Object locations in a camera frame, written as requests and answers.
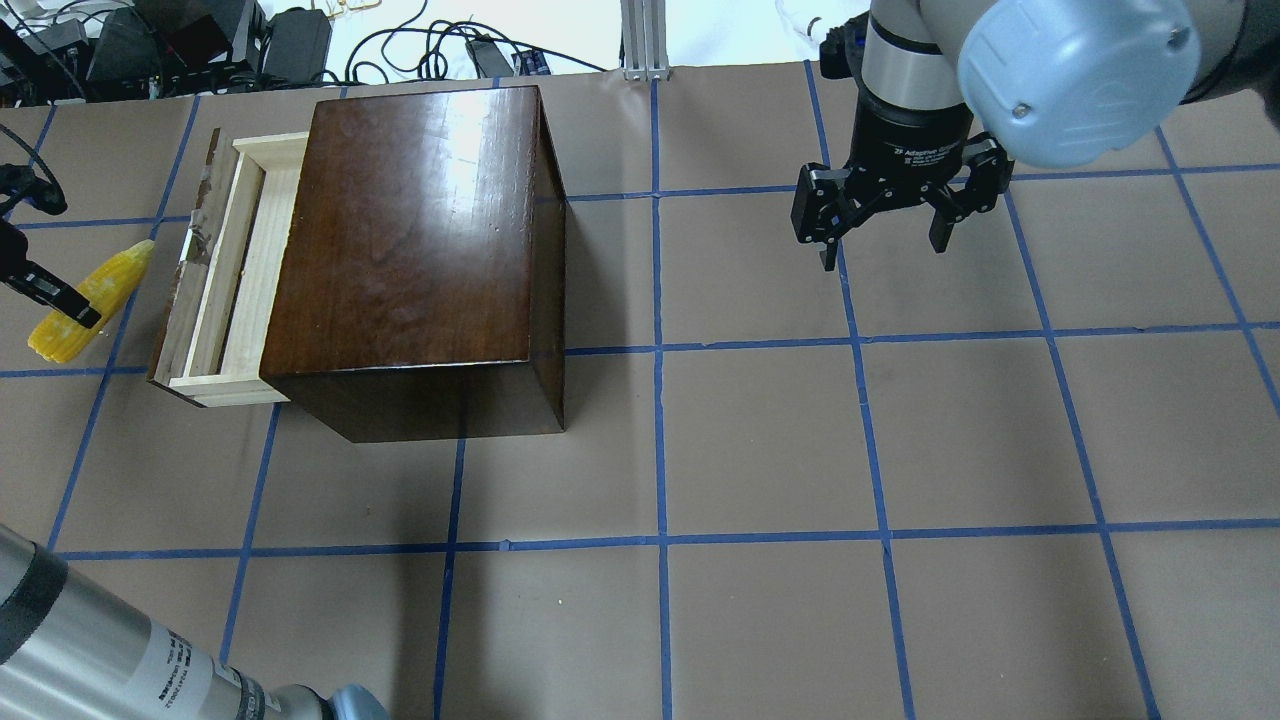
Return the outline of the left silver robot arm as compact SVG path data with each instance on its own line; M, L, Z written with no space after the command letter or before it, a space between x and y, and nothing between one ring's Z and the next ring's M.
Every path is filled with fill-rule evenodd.
M211 170L175 277L150 379L205 407L265 404L268 314L301 160L236 154ZM385 719L362 685L323 697L264 688L70 568L3 529L5 719Z

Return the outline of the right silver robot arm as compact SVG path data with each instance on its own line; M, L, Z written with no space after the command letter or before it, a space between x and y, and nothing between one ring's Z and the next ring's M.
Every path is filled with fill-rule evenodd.
M874 215L928 206L929 242L991 211L1018 163L1070 169L1176 108L1251 90L1277 120L1275 1L873 1L819 46L856 87L841 167L801 167L790 213L826 270Z

